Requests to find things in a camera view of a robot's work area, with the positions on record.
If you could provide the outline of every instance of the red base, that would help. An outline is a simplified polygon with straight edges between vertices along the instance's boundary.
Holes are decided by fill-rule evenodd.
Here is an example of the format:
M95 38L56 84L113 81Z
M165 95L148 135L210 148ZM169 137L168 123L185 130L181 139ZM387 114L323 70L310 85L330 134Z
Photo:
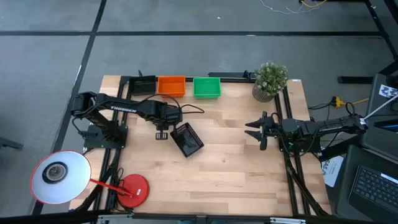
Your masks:
M119 187L134 194L134 196L118 194L120 204L127 208L134 208L141 205L149 195L148 181L138 174L131 174L125 177Z

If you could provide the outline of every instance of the orange bin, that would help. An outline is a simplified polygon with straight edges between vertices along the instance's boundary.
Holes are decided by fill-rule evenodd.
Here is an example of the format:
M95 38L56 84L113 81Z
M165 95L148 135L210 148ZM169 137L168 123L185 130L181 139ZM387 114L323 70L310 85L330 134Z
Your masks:
M185 94L185 77L159 77L157 92L172 97L183 97Z

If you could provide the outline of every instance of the yellow connector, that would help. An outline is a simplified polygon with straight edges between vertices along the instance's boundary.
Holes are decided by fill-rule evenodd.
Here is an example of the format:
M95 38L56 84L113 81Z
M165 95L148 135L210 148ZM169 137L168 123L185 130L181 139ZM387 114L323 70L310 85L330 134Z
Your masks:
M340 106L345 105L346 103L344 103L342 100L340 100L340 97L336 96L336 106L335 108L340 108Z
M352 104L355 105L355 104L362 103L362 102L365 102L365 101L368 101L368 100L369 100L369 98L366 98L366 99L363 99L363 100L352 102ZM338 96L334 96L332 98L332 100L331 100L331 105L334 106L335 108L340 108L340 106L343 106L345 104L347 104L347 103L343 102L340 99L340 97L338 97Z

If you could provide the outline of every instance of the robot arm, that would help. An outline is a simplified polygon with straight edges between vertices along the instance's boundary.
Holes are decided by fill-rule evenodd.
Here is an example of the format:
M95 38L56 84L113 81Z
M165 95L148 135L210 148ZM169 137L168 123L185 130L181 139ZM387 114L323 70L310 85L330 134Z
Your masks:
M146 121L153 122L160 131L156 134L157 140L167 139L167 133L163 133L163 130L167 130L169 125L175 126L182 121L181 108L168 105L166 102L125 100L93 92L78 94L73 101L71 113L75 118L86 118L92 122L107 140L118 141L121 133L117 122L107 120L100 113L101 110L134 113Z
M362 117L356 114L319 122L289 118L283 119L280 124L277 124L274 122L273 117L267 116L266 112L263 112L259 120L248 123L246 126L252 128L262 127L262 131L245 131L245 133L248 133L261 142L260 150L267 149L268 136L279 135L285 145L288 146L287 150L289 152L302 152L302 149L308 149L306 151L310 152L318 152L320 148L312 144L313 138L339 132L362 134L368 128Z

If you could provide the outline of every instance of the gray carpet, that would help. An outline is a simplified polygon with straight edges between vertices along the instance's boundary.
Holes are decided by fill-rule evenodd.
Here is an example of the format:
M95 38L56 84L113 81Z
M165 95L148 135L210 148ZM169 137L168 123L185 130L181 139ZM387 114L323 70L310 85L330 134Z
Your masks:
M296 11L297 1L262 0L274 10ZM372 1L393 44L397 24L382 1ZM0 0L0 30L91 30L100 0ZM260 1L108 1L100 31L264 30L375 31L364 4L327 2L289 16ZM88 37L0 37L0 136L25 145L0 150L0 217L25 215L32 196L29 176L53 143L80 66ZM208 72L253 70L272 60L303 80L308 105L369 96L369 85L339 85L337 76L373 76L392 62L381 38L354 37L97 37L80 91L98 91L103 75L206 76ZM366 103L357 106L364 114ZM330 118L346 114L330 110ZM327 110L311 111L316 120ZM85 127L87 122L80 123ZM62 149L81 151L83 140L71 127ZM45 206L64 212L67 204Z

